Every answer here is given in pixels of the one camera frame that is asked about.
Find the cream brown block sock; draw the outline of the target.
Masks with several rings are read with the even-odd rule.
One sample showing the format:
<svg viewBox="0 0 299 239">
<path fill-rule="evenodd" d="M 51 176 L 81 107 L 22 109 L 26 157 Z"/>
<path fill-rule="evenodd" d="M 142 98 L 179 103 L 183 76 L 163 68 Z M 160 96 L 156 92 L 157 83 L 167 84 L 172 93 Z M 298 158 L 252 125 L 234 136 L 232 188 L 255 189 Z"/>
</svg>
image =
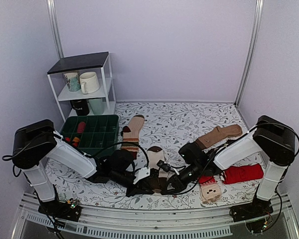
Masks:
<svg viewBox="0 0 299 239">
<path fill-rule="evenodd" d="M 157 165 L 160 161 L 166 163 L 164 151 L 159 146 L 152 146 L 147 150 L 147 155 L 150 168 L 150 176 L 146 178 L 147 182 L 154 193 L 167 195 L 168 173 Z"/>
</svg>

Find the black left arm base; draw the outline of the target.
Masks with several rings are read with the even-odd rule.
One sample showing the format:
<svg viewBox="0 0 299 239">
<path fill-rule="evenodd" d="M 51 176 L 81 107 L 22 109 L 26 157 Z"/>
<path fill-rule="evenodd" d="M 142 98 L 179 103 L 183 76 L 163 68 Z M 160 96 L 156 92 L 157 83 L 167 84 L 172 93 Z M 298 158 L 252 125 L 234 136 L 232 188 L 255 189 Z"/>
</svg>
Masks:
<svg viewBox="0 0 299 239">
<path fill-rule="evenodd" d="M 67 202 L 59 202 L 58 200 L 53 200 L 50 202 L 39 201 L 38 211 L 42 214 L 48 216 L 64 219 L 68 221 L 78 222 L 81 216 L 82 207 L 81 206 L 72 206 Z"/>
</svg>

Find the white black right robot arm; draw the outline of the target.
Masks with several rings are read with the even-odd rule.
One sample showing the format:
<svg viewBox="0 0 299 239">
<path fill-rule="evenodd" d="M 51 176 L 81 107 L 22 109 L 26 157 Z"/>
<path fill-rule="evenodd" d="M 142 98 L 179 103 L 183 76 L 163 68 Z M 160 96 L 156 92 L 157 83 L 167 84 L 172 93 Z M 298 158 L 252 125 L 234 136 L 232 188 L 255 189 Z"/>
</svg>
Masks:
<svg viewBox="0 0 299 239">
<path fill-rule="evenodd" d="M 206 134 L 194 142 L 185 144 L 178 153 L 188 167 L 171 176 L 161 194 L 182 194 L 192 180 L 203 175 L 212 176 L 244 158 L 263 152 L 269 158 L 269 163 L 255 192 L 255 201 L 248 205 L 250 216 L 258 217 L 267 209 L 267 202 L 299 153 L 298 134 L 291 127 L 263 115 L 244 135 L 208 156 L 204 152 L 207 143 L 217 142 L 218 139 Z"/>
</svg>

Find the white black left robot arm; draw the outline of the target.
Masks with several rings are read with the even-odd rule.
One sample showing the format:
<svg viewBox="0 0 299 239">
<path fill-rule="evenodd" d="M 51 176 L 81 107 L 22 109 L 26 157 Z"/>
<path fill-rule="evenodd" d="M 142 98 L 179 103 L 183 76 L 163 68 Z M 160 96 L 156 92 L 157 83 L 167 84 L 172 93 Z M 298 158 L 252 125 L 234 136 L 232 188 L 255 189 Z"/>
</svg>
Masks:
<svg viewBox="0 0 299 239">
<path fill-rule="evenodd" d="M 45 119 L 19 128 L 14 134 L 11 160 L 26 175 L 39 199 L 53 216 L 64 212 L 64 205 L 57 198 L 57 191 L 42 165 L 44 159 L 57 161 L 74 170 L 89 182 L 107 183 L 109 180 L 126 187 L 126 196 L 153 194 L 147 181 L 148 166 L 127 169 L 133 165 L 134 157 L 126 149 L 117 149 L 110 155 L 102 151 L 87 154 L 71 145 L 54 128 L 51 120 Z"/>
</svg>

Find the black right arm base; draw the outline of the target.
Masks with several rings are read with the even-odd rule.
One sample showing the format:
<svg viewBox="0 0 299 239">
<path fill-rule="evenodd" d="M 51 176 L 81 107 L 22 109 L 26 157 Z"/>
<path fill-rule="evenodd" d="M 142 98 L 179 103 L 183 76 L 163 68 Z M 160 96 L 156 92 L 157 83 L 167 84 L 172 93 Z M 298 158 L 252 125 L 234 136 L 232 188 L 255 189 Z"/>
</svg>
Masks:
<svg viewBox="0 0 299 239">
<path fill-rule="evenodd" d="M 233 218 L 234 222 L 239 222 L 269 215 L 272 212 L 273 208 L 270 200 L 264 201 L 254 198 L 251 203 L 232 206 L 229 215 Z"/>
</svg>

